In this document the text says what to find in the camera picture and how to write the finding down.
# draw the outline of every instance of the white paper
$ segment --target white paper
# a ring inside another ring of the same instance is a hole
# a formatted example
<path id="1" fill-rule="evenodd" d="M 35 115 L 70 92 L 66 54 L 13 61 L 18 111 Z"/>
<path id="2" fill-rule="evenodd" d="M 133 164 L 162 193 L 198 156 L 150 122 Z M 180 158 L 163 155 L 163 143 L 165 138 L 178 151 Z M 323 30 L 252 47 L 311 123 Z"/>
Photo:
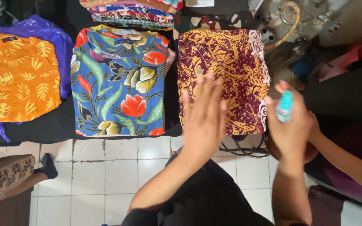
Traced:
<path id="1" fill-rule="evenodd" d="M 186 0 L 186 7 L 213 7 L 214 0 Z"/>

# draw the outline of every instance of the camouflage fabric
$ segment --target camouflage fabric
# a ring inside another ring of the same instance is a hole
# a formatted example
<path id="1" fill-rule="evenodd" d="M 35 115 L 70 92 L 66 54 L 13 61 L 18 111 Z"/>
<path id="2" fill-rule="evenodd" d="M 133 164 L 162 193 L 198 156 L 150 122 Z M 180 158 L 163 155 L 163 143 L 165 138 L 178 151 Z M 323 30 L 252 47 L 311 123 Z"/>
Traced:
<path id="1" fill-rule="evenodd" d="M 258 27 L 259 21 L 254 20 L 252 13 L 249 11 L 241 11 L 238 13 L 219 15 L 219 16 L 203 16 L 188 17 L 184 15 L 174 14 L 174 44 L 175 52 L 178 55 L 178 35 L 194 29 L 208 30 L 234 30 L 238 28 L 255 29 Z"/>

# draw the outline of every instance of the spray bottle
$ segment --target spray bottle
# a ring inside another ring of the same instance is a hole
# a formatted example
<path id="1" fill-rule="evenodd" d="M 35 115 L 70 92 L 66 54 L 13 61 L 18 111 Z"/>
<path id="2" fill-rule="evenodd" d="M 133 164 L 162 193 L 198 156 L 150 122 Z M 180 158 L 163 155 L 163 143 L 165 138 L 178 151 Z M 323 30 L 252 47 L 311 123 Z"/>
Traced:
<path id="1" fill-rule="evenodd" d="M 282 122 L 288 122 L 291 119 L 291 112 L 293 108 L 293 93 L 291 91 L 284 91 L 276 106 L 276 116 Z"/>

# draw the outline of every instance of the clothing label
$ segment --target clothing label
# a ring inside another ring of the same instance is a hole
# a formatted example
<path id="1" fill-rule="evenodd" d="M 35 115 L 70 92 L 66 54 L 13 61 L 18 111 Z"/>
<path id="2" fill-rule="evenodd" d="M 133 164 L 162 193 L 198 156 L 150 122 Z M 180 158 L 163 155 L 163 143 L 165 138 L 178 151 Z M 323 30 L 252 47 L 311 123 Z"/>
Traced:
<path id="1" fill-rule="evenodd" d="M 118 45 L 118 44 L 121 44 L 121 43 L 133 44 L 133 40 L 131 40 L 131 39 L 121 39 L 121 40 L 115 41 L 114 45 Z"/>
<path id="2" fill-rule="evenodd" d="M 186 7 L 213 7 L 214 0 L 186 0 Z"/>
<path id="3" fill-rule="evenodd" d="M 7 41 L 13 41 L 13 40 L 17 40 L 18 38 L 16 38 L 15 36 L 12 36 L 12 37 L 8 37 L 8 38 L 4 38 L 4 39 L 1 39 L 4 43 L 7 42 Z"/>

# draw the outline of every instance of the maroon and yellow batik fabric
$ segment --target maroon and yellow batik fabric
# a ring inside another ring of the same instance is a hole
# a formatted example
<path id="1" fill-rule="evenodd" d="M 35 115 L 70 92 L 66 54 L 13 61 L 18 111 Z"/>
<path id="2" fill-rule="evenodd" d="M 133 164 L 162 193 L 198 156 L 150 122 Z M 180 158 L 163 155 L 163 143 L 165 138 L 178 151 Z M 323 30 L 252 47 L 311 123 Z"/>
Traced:
<path id="1" fill-rule="evenodd" d="M 178 94 L 183 123 L 182 90 L 195 98 L 197 74 L 212 70 L 223 80 L 222 99 L 227 103 L 225 134 L 263 133 L 266 120 L 264 97 L 270 77 L 264 61 L 264 44 L 258 31 L 195 29 L 179 36 Z"/>

